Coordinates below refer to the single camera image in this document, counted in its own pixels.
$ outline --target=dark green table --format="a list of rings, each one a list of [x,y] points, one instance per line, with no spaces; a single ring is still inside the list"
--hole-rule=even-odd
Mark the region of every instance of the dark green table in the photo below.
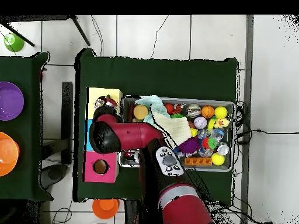
[[[25,105],[21,114],[10,121],[0,121],[0,131],[20,147],[15,168],[0,177],[1,199],[52,200],[39,184],[41,161],[40,70],[48,53],[30,58],[0,57],[0,81],[12,82],[23,92]]]
[[[132,59],[94,57],[91,49],[83,49],[76,57],[74,198],[140,199],[138,169],[120,167],[116,182],[82,182],[84,149],[85,95],[87,87],[120,89],[124,95],[158,95],[185,99],[225,100],[235,102],[238,61],[168,61],[166,59]],[[215,200],[231,205],[232,171],[201,171]]]

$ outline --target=cyan block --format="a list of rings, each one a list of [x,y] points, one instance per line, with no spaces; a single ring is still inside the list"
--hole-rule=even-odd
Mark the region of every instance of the cyan block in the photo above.
[[[89,128],[91,127],[92,120],[87,120],[87,144],[86,144],[86,151],[94,151],[91,147],[91,143],[89,142]]]

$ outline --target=orange basketball ball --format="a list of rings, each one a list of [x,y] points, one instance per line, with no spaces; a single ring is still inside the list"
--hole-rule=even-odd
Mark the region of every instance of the orange basketball ball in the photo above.
[[[204,118],[211,118],[215,113],[215,110],[211,106],[204,106],[201,109],[201,115]]]

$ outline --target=gray metal tray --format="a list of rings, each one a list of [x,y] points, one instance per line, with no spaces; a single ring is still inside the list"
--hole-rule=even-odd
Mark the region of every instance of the gray metal tray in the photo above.
[[[142,99],[145,96],[124,96],[121,100],[121,113],[123,120],[127,121],[127,112],[128,112],[128,105],[131,102],[135,102],[138,99]],[[236,121],[236,105],[233,102],[230,101],[215,101],[215,100],[196,100],[196,99],[179,99],[179,98],[161,98],[163,103],[171,103],[171,104],[192,104],[196,103],[200,107],[203,107],[205,105],[212,106],[214,108],[218,106],[224,106],[227,111],[228,115],[231,114],[231,121],[228,127],[224,128],[224,137],[222,139],[223,142],[226,142],[228,146],[230,146],[230,152],[225,156],[225,162],[222,166],[186,166],[185,165],[185,159],[180,158],[181,164],[184,166],[185,169],[195,169],[197,171],[209,171],[209,172],[228,172],[232,169],[234,165],[234,136],[235,136],[235,121]],[[131,162],[131,164],[124,163],[124,159],[122,152],[119,153],[119,165],[125,166],[125,167],[138,167],[135,162]]]

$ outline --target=tray of toys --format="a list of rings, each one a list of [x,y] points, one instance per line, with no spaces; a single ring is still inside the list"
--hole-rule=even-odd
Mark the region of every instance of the tray of toys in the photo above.
[[[146,122],[161,129],[185,169],[232,169],[236,119],[233,102],[124,96],[120,109],[124,122]],[[120,152],[119,164],[138,167],[138,150]]]

